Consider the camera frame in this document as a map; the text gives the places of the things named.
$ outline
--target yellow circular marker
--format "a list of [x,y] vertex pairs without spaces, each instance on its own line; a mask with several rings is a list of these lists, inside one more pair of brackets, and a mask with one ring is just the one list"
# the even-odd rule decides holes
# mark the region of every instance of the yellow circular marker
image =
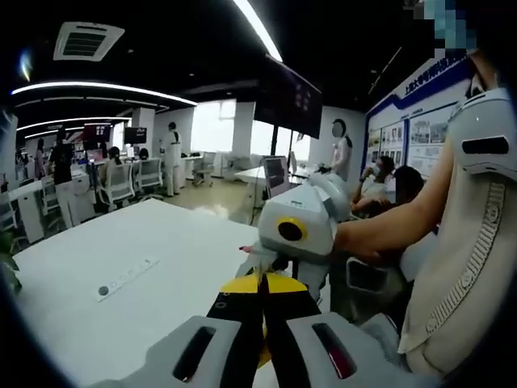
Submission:
[[277,223],[278,233],[288,241],[301,241],[307,237],[303,222],[293,217],[281,217]]

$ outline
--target hand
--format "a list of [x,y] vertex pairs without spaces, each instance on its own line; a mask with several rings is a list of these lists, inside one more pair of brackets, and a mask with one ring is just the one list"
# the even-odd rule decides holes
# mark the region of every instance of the hand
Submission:
[[391,202],[389,201],[388,198],[386,198],[385,196],[378,196],[377,198],[374,199],[375,202],[379,202],[379,204],[381,206],[388,206],[391,204]]
[[243,251],[245,253],[251,253],[251,249],[253,248],[253,246],[244,246],[244,247],[239,247],[239,251]]
[[371,167],[366,167],[366,169],[364,170],[363,174],[361,175],[361,179],[365,180],[371,174],[373,174],[373,169]]
[[380,255],[368,246],[368,242],[360,242],[355,239],[354,224],[356,222],[361,221],[348,221],[338,225],[332,256],[339,257],[339,252],[347,251],[365,263],[377,263]]

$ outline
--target black shirt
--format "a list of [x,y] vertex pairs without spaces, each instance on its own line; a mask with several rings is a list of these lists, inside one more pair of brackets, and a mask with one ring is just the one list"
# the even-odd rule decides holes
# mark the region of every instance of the black shirt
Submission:
[[50,162],[54,163],[54,184],[66,183],[72,180],[70,165],[72,164],[72,145],[61,143],[54,147]]

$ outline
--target cable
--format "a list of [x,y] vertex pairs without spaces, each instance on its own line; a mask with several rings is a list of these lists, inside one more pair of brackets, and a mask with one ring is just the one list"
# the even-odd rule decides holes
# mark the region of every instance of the cable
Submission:
[[258,186],[258,183],[259,183],[260,167],[262,166],[263,160],[264,160],[264,157],[260,158],[260,163],[258,164],[258,169],[257,169],[257,175],[255,176],[255,187],[254,187],[254,195],[253,195],[253,208],[251,208],[250,226],[253,225],[253,221],[255,219],[255,206],[257,205],[257,186]]

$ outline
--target face mask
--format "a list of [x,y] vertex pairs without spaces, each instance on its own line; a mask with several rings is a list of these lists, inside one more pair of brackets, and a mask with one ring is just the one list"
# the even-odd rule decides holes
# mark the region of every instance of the face mask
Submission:
[[340,123],[334,123],[332,126],[332,135],[334,137],[343,137],[343,127]]
[[379,166],[377,166],[376,164],[374,164],[374,165],[372,166],[372,170],[373,170],[373,175],[374,175],[374,176],[378,176],[378,175],[380,174],[380,168],[379,168]]

